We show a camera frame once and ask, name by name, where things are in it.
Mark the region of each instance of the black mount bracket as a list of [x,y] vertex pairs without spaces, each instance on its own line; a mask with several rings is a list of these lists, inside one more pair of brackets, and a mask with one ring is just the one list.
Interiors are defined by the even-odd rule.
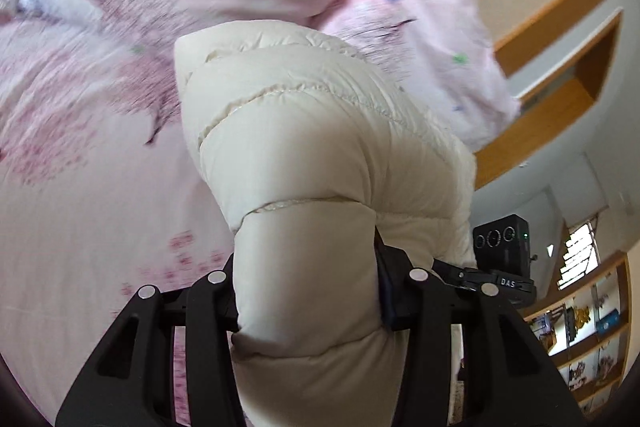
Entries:
[[448,285],[467,290],[480,291],[483,284],[494,284],[500,288],[500,295],[515,308],[531,306],[538,294],[533,280],[500,270],[460,268],[438,259],[433,260],[431,269]]
[[[580,427],[580,409],[551,359],[504,290],[488,281],[444,283],[414,268],[376,231],[380,307],[391,331],[410,330],[392,427],[444,427],[449,412],[451,326],[465,346],[461,427]],[[438,272],[465,280],[441,263]],[[178,427],[172,357],[174,328],[186,326],[188,400],[193,427],[246,427],[227,331],[238,331],[233,256],[189,288],[144,286],[85,363],[56,427]]]

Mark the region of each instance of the window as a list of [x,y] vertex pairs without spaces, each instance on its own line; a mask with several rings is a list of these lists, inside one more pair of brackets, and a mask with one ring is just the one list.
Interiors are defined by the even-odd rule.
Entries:
[[561,278],[558,289],[564,289],[588,274],[599,263],[598,247],[596,246],[595,230],[598,225],[597,217],[590,219],[581,227],[574,229],[569,236],[564,254],[564,266],[560,269]]

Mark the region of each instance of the green polka dot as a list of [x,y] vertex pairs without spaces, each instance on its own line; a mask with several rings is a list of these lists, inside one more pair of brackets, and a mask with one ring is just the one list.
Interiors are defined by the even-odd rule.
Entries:
[[459,66],[464,66],[465,64],[468,64],[469,57],[467,57],[463,53],[458,53],[458,54],[453,55],[453,61],[456,64],[458,64]]

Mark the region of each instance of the puffer jacket sleeve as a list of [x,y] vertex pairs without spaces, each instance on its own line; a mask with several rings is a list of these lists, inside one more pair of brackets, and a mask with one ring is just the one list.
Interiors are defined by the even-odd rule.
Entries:
[[388,426],[404,334],[383,330],[373,234],[471,264],[474,160],[339,39],[233,22],[175,49],[188,149],[235,233],[242,405],[261,426]]

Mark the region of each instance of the black camera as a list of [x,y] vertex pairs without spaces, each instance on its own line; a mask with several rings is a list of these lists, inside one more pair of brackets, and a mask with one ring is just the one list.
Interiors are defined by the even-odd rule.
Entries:
[[530,279],[529,223],[516,214],[475,227],[474,253],[478,270],[496,277],[495,284],[516,307],[536,301]]

